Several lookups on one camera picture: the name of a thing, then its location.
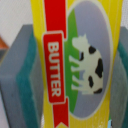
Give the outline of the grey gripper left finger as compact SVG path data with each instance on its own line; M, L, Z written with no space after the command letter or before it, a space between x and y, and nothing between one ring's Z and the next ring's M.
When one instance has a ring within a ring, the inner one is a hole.
M9 128L40 128L43 83L31 25L23 25L0 65L0 92Z

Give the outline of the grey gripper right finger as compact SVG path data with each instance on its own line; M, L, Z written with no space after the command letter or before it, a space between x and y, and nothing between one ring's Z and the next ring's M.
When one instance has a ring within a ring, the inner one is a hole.
M113 128L128 128L128 29L121 28L115 57L110 114Z

